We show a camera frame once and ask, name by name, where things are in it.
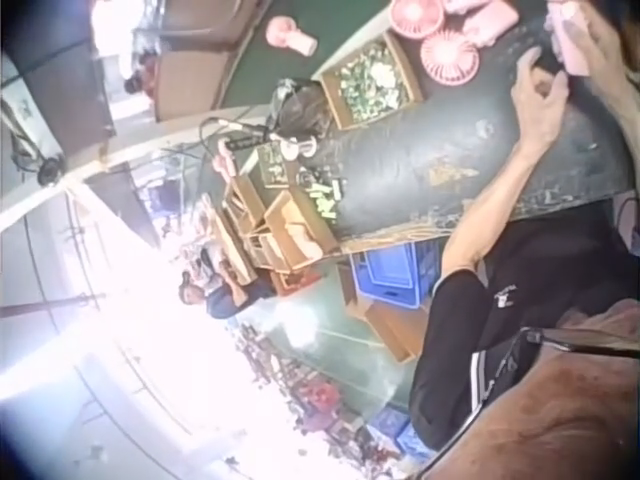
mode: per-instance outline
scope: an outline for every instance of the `metal pole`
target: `metal pole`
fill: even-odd
[[[27,315],[35,312],[46,312],[52,308],[87,306],[91,302],[104,300],[107,298],[106,293],[96,295],[78,295],[77,297],[63,298],[60,300],[51,300],[49,302],[23,303],[20,305],[3,305],[0,307],[0,318],[11,318],[20,315]]]

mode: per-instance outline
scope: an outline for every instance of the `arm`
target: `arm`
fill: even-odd
[[[468,270],[445,278],[433,297],[409,396],[411,422],[429,448],[442,448],[471,413],[479,391],[472,356],[491,305],[491,295]]]
[[[629,101],[624,107],[614,110],[613,114],[620,124],[631,151],[636,191],[640,194],[640,93],[631,84],[629,84],[629,90],[627,95]]]
[[[560,134],[569,95],[567,77],[534,68],[541,54],[534,47],[518,60],[511,97],[520,141],[498,176],[463,214],[442,254],[441,279],[460,269],[475,270],[503,232],[513,207],[540,159]]]
[[[503,232],[543,152],[518,144],[498,176],[464,213],[442,255],[442,278],[460,269],[475,270]]]
[[[229,288],[231,288],[233,303],[236,305],[236,307],[244,304],[244,302],[249,299],[249,295],[247,295],[247,292],[245,292],[242,285],[238,283],[238,281],[234,278],[233,275],[231,275],[231,273],[227,269],[221,268],[218,273],[225,281],[225,283],[229,285]]]
[[[640,191],[640,94],[627,79],[620,35],[589,2],[580,2],[589,31],[564,23],[589,65],[594,92],[620,124],[633,156],[636,190]]]

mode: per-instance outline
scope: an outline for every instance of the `sleeve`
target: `sleeve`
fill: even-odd
[[[433,297],[409,399],[413,426],[429,448],[442,448],[471,413],[472,358],[491,303],[470,270],[446,277]]]

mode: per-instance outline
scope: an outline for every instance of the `white logo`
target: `white logo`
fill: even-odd
[[[517,290],[518,287],[515,285],[509,285],[507,288],[503,288],[498,293],[496,293],[493,298],[496,299],[498,308],[507,308],[513,305],[513,302],[509,300],[509,293]]]

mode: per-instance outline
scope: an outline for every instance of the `ceiling beam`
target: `ceiling beam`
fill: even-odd
[[[66,161],[67,171],[60,181],[50,187],[41,187],[35,176],[3,195],[0,204],[0,232],[3,232],[34,208],[50,198],[68,190],[79,182],[107,172],[110,168],[144,157],[154,150],[172,148],[182,143],[199,141],[199,126],[209,117],[228,120],[241,119],[245,123],[258,124],[268,114],[267,105],[235,107],[183,117],[167,122],[151,124],[129,134],[117,135],[104,143],[92,145]],[[204,137],[218,131],[215,124],[203,128]]]

